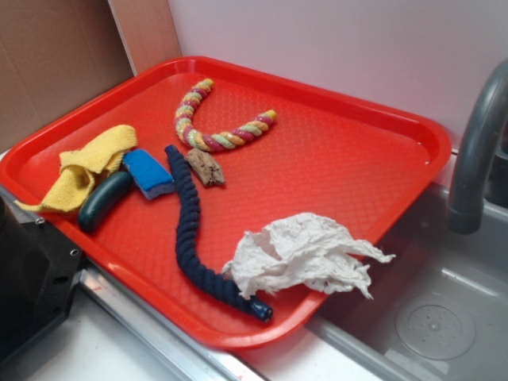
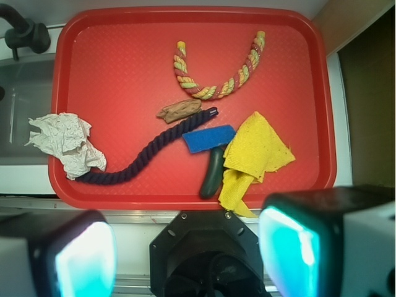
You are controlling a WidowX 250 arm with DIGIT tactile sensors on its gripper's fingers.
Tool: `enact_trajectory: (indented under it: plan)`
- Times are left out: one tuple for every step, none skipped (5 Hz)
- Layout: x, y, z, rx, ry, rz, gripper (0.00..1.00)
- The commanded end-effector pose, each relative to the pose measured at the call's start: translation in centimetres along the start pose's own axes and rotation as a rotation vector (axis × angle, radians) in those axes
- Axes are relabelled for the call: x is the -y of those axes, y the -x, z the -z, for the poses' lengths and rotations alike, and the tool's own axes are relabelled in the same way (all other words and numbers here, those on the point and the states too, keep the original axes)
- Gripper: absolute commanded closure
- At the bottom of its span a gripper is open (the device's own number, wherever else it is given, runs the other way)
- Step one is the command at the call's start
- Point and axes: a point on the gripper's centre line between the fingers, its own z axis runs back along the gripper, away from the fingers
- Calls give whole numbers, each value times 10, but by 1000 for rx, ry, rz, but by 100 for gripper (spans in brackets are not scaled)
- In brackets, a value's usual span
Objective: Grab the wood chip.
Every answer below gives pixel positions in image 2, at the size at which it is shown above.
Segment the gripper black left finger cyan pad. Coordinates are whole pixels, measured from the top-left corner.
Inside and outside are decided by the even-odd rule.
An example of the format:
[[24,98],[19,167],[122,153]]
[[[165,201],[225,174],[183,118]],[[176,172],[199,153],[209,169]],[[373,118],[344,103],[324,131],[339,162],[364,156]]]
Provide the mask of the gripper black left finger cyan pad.
[[1,214],[1,296],[111,296],[116,256],[97,210]]

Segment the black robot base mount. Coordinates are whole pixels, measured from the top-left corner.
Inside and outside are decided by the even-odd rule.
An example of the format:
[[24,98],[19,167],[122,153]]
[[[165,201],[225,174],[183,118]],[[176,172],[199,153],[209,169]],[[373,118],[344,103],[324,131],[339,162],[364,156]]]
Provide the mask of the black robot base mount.
[[259,238],[226,211],[182,211],[150,243],[155,296],[269,296]]

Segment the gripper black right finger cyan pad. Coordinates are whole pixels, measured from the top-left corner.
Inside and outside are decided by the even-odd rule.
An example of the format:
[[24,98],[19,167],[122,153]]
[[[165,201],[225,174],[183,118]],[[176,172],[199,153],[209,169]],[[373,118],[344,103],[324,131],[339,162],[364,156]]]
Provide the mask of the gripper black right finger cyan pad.
[[394,296],[395,189],[271,194],[259,216],[264,267],[282,296]]

